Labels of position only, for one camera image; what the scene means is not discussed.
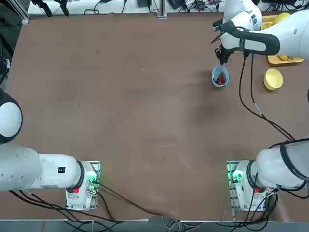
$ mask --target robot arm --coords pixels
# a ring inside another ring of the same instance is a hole
[[[11,144],[21,130],[23,115],[17,101],[0,89],[0,191],[66,189],[66,207],[97,208],[100,163],[77,161],[63,154],[38,154]]]
[[[296,12],[266,30],[259,30],[261,12],[251,0],[232,4],[234,0],[226,0],[229,7],[225,6],[220,28],[221,46],[216,55],[221,64],[235,51],[245,55],[286,55],[309,60],[309,10]],[[304,139],[262,150],[256,160],[240,161],[231,178],[240,209],[247,211],[253,196],[264,198],[267,188],[299,189],[306,182],[308,185],[308,151],[309,139]],[[255,210],[259,202],[254,200],[251,210]]]
[[[222,25],[222,46],[229,52],[287,55],[309,59],[309,10],[299,11],[267,28],[255,31],[252,16],[243,11]]]
[[[227,0],[220,28],[222,46],[216,51],[221,64],[235,51],[309,59],[308,13],[309,10],[296,12],[266,30],[259,30],[261,12],[251,0],[239,0],[237,4]]]

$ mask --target yellow bowl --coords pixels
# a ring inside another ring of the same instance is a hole
[[[283,77],[277,69],[268,69],[265,73],[263,82],[266,88],[274,90],[282,86]]]
[[[289,16],[290,16],[290,14],[287,13],[287,12],[279,14],[277,17],[275,17],[273,25],[279,23],[280,21],[282,21],[283,19],[285,19],[285,18],[287,18]]]

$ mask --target floor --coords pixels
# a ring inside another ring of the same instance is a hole
[[[29,0],[23,0],[22,4],[27,7]],[[18,24],[21,23],[21,20],[18,16],[0,4],[0,16],[5,18],[5,24],[0,24],[0,32],[5,36],[6,40],[15,48],[17,39],[20,32],[20,27]],[[72,223],[75,226],[79,226],[79,223]],[[65,224],[63,221],[0,221],[0,227],[2,232],[15,232],[23,231],[24,228],[27,228],[28,231],[32,232],[71,232],[74,230],[73,227]],[[267,227],[263,230],[265,232],[302,232],[306,231],[309,228],[309,223],[269,223]],[[92,231],[92,224],[87,224],[82,227],[86,232]],[[101,226],[94,224],[93,231],[103,230]],[[214,223],[205,223],[201,227],[195,229],[196,232],[206,232],[206,231],[221,231],[228,232],[231,228],[229,227],[220,227]],[[125,222],[123,224],[117,225],[112,229],[113,232],[166,232],[167,229],[164,227],[161,221],[161,217],[153,217],[149,222]],[[247,231],[246,228],[237,229],[237,231]]]
[[[27,228],[27,231],[32,232],[72,232],[73,227],[65,224],[62,221],[2,221],[0,222],[1,231],[3,232],[15,232],[22,231],[24,228]],[[269,223],[264,232],[304,232],[308,230],[309,223]],[[251,227],[253,229],[259,229],[262,225]],[[81,227],[82,230],[86,232],[91,232],[92,225],[86,224]],[[104,228],[100,225],[94,224],[94,232],[103,230]],[[113,232],[166,232],[167,229],[161,222],[160,218],[151,218],[149,222],[125,222],[119,224],[112,229]],[[177,232],[178,228],[170,230],[171,232]],[[220,227],[212,222],[205,223],[199,228],[194,229],[195,232],[229,232],[231,228],[229,227]],[[236,230],[237,232],[248,231],[246,228],[240,228]]]

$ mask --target yellow object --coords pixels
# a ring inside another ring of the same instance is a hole
[[[283,84],[283,77],[281,72],[277,69],[268,69],[263,79],[264,85],[270,90],[280,88]]]
[[[261,25],[261,30],[265,30],[269,27],[271,27],[274,24],[274,20],[278,15],[270,15],[270,16],[263,16],[263,21]],[[279,56],[267,56],[267,59],[270,64],[276,65],[276,66],[284,66],[285,64],[293,65],[300,62],[303,62],[304,59],[300,57],[287,57],[287,60],[280,59]]]
[[[282,60],[288,60],[288,56],[279,56],[279,58]]]
[[[280,21],[282,21],[284,18],[289,17],[290,14],[287,12],[281,13],[279,15],[277,15],[277,17],[275,17],[274,21],[273,21],[273,25],[279,23]]]

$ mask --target tabletop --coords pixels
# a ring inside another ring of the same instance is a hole
[[[86,15],[35,18],[22,27],[7,92],[23,110],[14,144],[38,153],[100,160],[101,181],[139,205],[171,218],[220,220],[228,191],[227,160],[254,159],[285,141],[250,114],[238,96],[243,55],[226,68],[230,81],[211,84],[219,65],[212,23],[223,14]],[[308,135],[308,63],[278,68],[283,86],[263,86],[269,68],[255,56],[253,92],[263,113],[294,137]],[[250,57],[244,71],[250,99]],[[61,191],[36,191],[63,203]],[[1,219],[55,219],[1,192]],[[118,219],[150,215],[104,194]],[[308,221],[309,203],[279,195],[275,221]],[[93,213],[106,216],[103,206]],[[231,220],[231,207],[224,220]]]

